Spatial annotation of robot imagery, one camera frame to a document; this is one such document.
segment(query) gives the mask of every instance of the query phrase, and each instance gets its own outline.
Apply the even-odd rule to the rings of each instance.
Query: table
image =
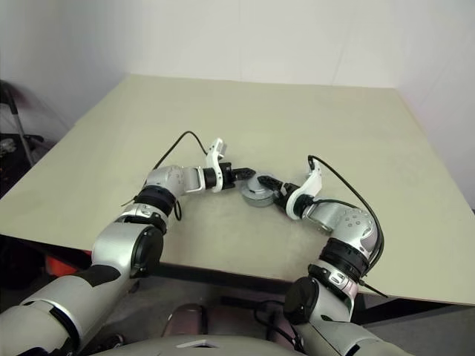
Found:
[[[386,294],[475,304],[475,218],[421,128],[392,89],[276,85],[131,75],[84,115],[0,200],[0,233],[92,249],[185,130],[221,137],[234,168],[301,184],[307,154],[337,169],[372,205],[386,249],[367,282]],[[203,165],[184,139],[167,164]],[[358,204],[330,172],[322,195]],[[326,237],[238,190],[180,198],[163,261],[293,281]]]

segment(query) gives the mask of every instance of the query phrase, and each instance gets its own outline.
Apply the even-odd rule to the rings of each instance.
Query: floor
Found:
[[[38,280],[32,289],[45,279]],[[1,291],[2,310],[21,301],[28,291]],[[250,310],[220,305],[220,297],[240,297],[250,300],[280,299],[266,293],[243,289],[210,286],[161,277],[140,281],[133,294],[127,294],[114,309],[97,340],[111,333],[123,334],[129,343],[159,337],[168,316],[185,303],[199,303],[209,312],[210,334],[239,334],[265,337],[264,327],[256,323]],[[367,306],[384,302],[380,297],[365,296]],[[374,323],[367,328],[386,341],[418,356],[475,355],[475,308],[451,306],[429,311],[416,317]]]

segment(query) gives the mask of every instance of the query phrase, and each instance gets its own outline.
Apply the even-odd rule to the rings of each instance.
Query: round metal object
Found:
[[[260,176],[274,178],[271,174],[257,172],[251,179],[243,182],[240,192],[249,205],[263,208],[273,204],[274,192],[259,183],[258,177]]]

